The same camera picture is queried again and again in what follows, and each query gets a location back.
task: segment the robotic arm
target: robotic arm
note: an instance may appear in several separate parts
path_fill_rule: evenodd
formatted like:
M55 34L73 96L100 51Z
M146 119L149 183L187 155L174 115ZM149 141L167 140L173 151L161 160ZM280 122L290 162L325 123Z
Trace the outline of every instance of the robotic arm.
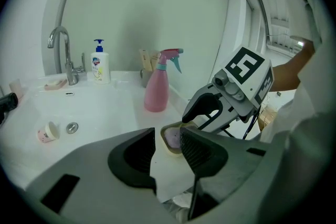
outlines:
M240 47L223 62L223 66L212 82L192 97L182 117L184 123L218 110L198 129L219 133L233 120L241 119L246 123L258 112L274 81L270 60Z

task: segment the white cloth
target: white cloth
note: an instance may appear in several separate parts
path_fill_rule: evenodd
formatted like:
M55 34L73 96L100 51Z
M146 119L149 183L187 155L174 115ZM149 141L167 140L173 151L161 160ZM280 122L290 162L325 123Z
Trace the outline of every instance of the white cloth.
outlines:
M285 104L260 140L271 142L274 135L289 131L316 113L335 111L336 36L333 21L322 0L286 0L291 36L312 40L315 54L299 72L300 84L294 99Z

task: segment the white sink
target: white sink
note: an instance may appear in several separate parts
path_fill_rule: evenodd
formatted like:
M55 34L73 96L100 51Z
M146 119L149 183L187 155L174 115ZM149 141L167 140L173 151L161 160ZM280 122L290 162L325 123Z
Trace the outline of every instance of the white sink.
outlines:
M151 176L156 179L157 197L165 201L191 187L194 175L183 157L169 156L159 140L160 129L181 120L171 103L160 113L143 107L145 89L138 72L112 72L111 84L98 85L81 77L77 85L45 91L43 85L54 75L31 82L28 92L0 128L0 161L9 179L25 189L52 164L82 145L147 127L155 127L156 152ZM58 140L43 144L37 131L53 121ZM66 126L77 122L76 133Z

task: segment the soap dish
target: soap dish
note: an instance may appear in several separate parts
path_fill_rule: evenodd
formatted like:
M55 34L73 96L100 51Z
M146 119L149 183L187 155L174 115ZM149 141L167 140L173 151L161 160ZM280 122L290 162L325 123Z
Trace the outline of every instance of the soap dish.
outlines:
M68 82L67 79L63 79L61 80L58 84L56 85L48 85L48 84L45 84L44 85L44 89L46 91L52 91L52 90L58 90L60 88L62 88L66 83Z
M174 157L180 157L180 156L182 156L182 150L181 150L181 148L170 147L169 143L167 142L167 139L166 139L166 137L164 135L164 132L168 128L171 128L171 127L179 127L179 128L182 128L182 127L198 128L198 127L197 127L197 125L193 121L190 121L188 123L183 123L182 121L179 121L179 122L176 122L176 123L173 123L173 124L170 124L170 125L162 127L162 129L160 131L160 138L161 138L161 141L163 143L164 148L166 149L166 151L167 151L167 153L169 155L174 156Z

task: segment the drain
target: drain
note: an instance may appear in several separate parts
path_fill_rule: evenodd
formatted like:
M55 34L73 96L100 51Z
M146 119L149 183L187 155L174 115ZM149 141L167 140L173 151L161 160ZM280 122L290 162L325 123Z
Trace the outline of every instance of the drain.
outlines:
M67 133L73 134L78 130L78 124L76 122L71 122L67 126Z

